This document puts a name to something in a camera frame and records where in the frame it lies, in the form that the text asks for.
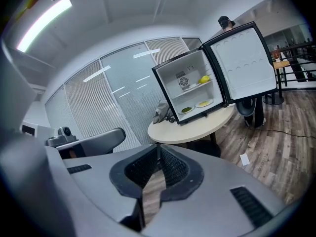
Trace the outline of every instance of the white table top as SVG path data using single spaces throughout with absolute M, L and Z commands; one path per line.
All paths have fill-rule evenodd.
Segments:
M 151 123 L 148 135 L 154 141 L 164 144 L 186 143 L 203 138 L 221 128 L 231 118 L 235 105 L 220 108 L 210 112 L 207 117 L 201 117 L 187 124 L 178 125 L 177 122 L 163 121 L 158 124 Z

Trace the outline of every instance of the glass partition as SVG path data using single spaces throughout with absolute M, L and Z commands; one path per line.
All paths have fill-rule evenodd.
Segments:
M 101 58 L 112 94 L 142 145 L 154 143 L 147 134 L 164 95 L 152 72 L 156 64 L 144 43 Z
M 182 38 L 189 50 L 199 48 L 202 42 L 198 38 Z

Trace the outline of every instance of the ceiling light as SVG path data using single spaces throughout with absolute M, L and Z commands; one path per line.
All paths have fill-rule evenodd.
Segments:
M 47 26 L 55 17 L 60 13 L 71 7 L 72 4 L 70 0 L 60 0 L 58 3 L 54 4 L 49 8 L 44 14 L 38 18 L 37 21 L 29 28 L 25 33 L 20 43 L 17 46 L 17 49 L 26 52 L 30 44 L 36 38 L 36 36 Z
M 94 77 L 98 76 L 99 74 L 103 73 L 103 71 L 106 71 L 106 70 L 108 70 L 110 68 L 111 68 L 110 66 L 106 66 L 105 68 L 100 69 L 99 71 L 93 73 L 92 75 L 90 75 L 89 77 L 84 79 L 83 82 L 87 82 L 87 81 L 91 80 L 92 78 L 94 78 Z
M 155 49 L 155 50 L 151 50 L 151 51 L 146 51 L 146 52 L 138 53 L 138 54 L 135 54 L 135 55 L 134 55 L 134 59 L 135 59 L 135 58 L 138 58 L 138 57 L 141 57 L 141 56 L 144 56 L 144 55 L 147 55 L 147 54 L 158 53 L 158 52 L 160 52 L 160 48 Z

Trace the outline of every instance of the wall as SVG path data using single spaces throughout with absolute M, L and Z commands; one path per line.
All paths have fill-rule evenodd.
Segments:
M 191 18 L 197 23 L 197 30 L 202 42 L 209 40 L 219 30 L 217 20 L 220 16 L 226 15 L 234 20 L 243 13 L 265 0 L 199 0 L 198 12 L 191 11 Z
M 296 10 L 279 10 L 255 20 L 261 34 L 267 36 L 284 29 L 306 24 L 305 18 Z
M 28 112 L 24 116 L 23 121 L 50 127 L 45 107 L 40 101 L 32 102 Z
M 67 78 L 106 53 L 143 40 L 174 36 L 198 37 L 198 32 L 190 21 L 181 16 L 161 16 L 154 24 L 152 15 L 138 16 L 99 26 L 69 45 L 53 61 L 52 65 L 58 71 L 50 75 L 52 80 L 41 101 L 46 103 Z

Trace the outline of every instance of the paper on floor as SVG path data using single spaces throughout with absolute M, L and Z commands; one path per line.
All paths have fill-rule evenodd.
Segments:
M 243 155 L 240 155 L 240 158 L 241 158 L 241 162 L 243 166 L 250 164 L 250 161 L 246 153 Z

